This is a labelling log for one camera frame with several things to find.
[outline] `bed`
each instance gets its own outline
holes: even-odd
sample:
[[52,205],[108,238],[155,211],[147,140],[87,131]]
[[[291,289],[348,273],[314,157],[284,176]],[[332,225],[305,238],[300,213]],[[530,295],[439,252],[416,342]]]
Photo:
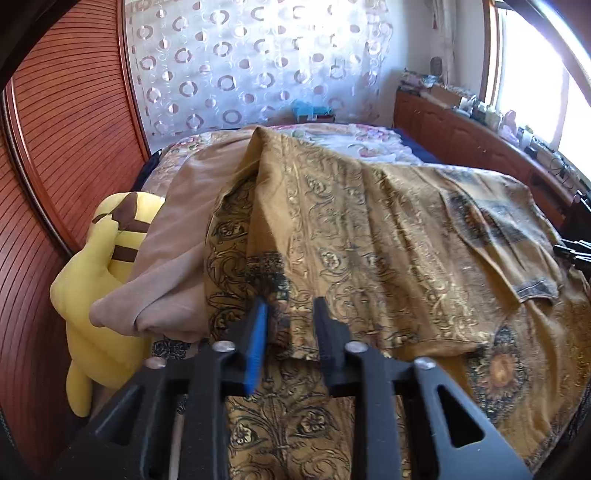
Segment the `bed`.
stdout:
[[[332,149],[338,153],[345,153],[356,158],[364,160],[370,160],[376,163],[389,163],[389,164],[406,164],[411,166],[419,166],[425,164],[440,164],[439,160],[423,149],[416,142],[407,138],[400,131],[393,131],[381,127],[369,127],[366,125],[334,125],[334,124],[304,124],[304,125],[291,125],[287,127],[274,127],[274,131],[288,135],[289,137],[298,138],[307,142],[321,145]],[[198,152],[204,150],[206,147],[215,145],[220,142],[224,142],[230,133],[225,131],[210,132],[202,135],[195,135],[182,139],[181,141],[171,145],[161,152],[160,163],[154,169],[154,171],[148,176],[147,181],[144,183],[142,189],[145,192],[158,194],[160,196],[166,196],[170,183],[180,167],[184,162],[193,155],[197,155]],[[466,176],[471,175],[468,173],[469,170],[465,168],[458,169],[454,174],[457,175],[458,179],[466,179]],[[503,415],[499,414],[500,410],[504,407],[511,408],[512,403],[516,402],[520,395],[523,395],[523,385],[528,381],[527,373],[523,368],[523,354],[519,348],[516,348],[515,334],[509,330],[499,330],[497,337],[495,337],[495,352],[494,355],[489,356],[488,360],[482,363],[482,359],[478,359],[478,356],[470,360],[473,366],[473,372],[475,372],[474,381],[485,382],[482,389],[479,391],[480,405],[486,411],[487,405],[489,410],[487,414],[489,418],[495,423],[503,421]],[[167,337],[160,337],[156,339],[152,346],[152,354],[158,356],[172,356],[173,358],[184,358],[186,355],[190,355],[196,351],[196,348],[191,345],[191,342],[185,342],[181,340],[170,340]],[[512,367],[510,368],[514,376],[513,386],[505,391],[501,389],[502,394],[500,397],[495,397],[492,404],[487,404],[490,398],[487,397],[486,382],[491,382],[490,379],[486,380],[484,377],[478,374],[481,369],[487,369],[492,363],[496,362],[496,359],[510,359]],[[588,390],[585,392],[584,397],[588,397]],[[539,478],[552,478],[553,472],[556,471],[557,462],[560,463],[560,458],[564,451],[571,444],[575,434],[579,432],[581,425],[584,423],[586,418],[586,401],[583,402],[568,428],[565,431],[565,425],[568,423],[567,419],[563,416],[560,421],[556,424],[556,429],[553,428],[551,435],[549,435],[544,441],[540,442],[539,448],[534,451],[528,458],[525,458],[530,468],[537,470],[540,465],[543,464],[548,454],[552,451],[555,445],[558,445],[555,455],[552,455],[550,461],[546,465],[550,465],[547,468],[540,468]],[[234,405],[237,410],[240,410],[240,406]],[[240,422],[236,424],[237,427],[242,425]],[[238,441],[239,437],[250,436],[253,438],[256,433],[252,430],[248,430],[244,427],[242,430],[235,430],[234,433],[237,435],[234,440]],[[236,449],[235,455],[239,455],[240,448]]]

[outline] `bed sheet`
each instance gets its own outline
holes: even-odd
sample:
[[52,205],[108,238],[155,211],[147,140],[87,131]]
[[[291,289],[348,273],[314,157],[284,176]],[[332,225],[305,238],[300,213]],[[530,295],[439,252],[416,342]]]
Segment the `bed sheet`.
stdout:
[[[371,162],[441,163],[401,131],[362,124],[298,124],[270,127],[284,135],[321,145],[337,153]],[[144,183],[143,192],[162,197],[184,162],[198,151],[221,142],[233,132],[218,130],[183,138],[162,150],[160,163]]]

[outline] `pikachu plush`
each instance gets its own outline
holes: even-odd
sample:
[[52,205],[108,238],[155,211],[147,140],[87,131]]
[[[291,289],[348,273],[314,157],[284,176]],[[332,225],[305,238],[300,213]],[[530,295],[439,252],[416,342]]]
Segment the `pikachu plush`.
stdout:
[[92,381],[117,389],[148,356],[150,339],[97,328],[88,318],[95,300],[125,283],[150,223],[164,203],[144,192],[116,193],[103,200],[90,224],[86,245],[51,285],[54,308],[66,321],[72,358],[66,393],[79,417],[90,413]]

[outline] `patterned blanket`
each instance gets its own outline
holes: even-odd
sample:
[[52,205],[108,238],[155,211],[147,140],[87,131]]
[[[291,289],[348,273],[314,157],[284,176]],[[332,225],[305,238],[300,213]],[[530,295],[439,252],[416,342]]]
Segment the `patterned blanket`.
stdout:
[[385,355],[435,357],[536,470],[590,373],[588,285],[558,241],[510,177],[369,164],[257,129],[206,242],[214,338],[253,295],[271,305],[262,384],[228,400],[232,478],[349,476],[352,402],[327,397],[314,362],[315,296]]

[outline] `metal screw head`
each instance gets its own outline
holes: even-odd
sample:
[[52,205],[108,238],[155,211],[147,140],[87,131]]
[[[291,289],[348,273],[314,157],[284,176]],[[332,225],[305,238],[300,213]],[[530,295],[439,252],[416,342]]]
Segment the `metal screw head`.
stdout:
[[212,348],[216,352],[220,353],[233,352],[234,350],[236,350],[236,344],[234,342],[231,342],[230,340],[221,340],[219,342],[214,343],[212,345]]
[[414,360],[414,364],[421,370],[431,370],[437,366],[437,364],[429,357],[420,356]]
[[345,344],[345,350],[349,353],[363,353],[366,352],[368,348],[367,343],[363,342],[347,342]]
[[161,356],[151,356],[144,360],[144,365],[152,370],[160,370],[166,367],[166,359]]

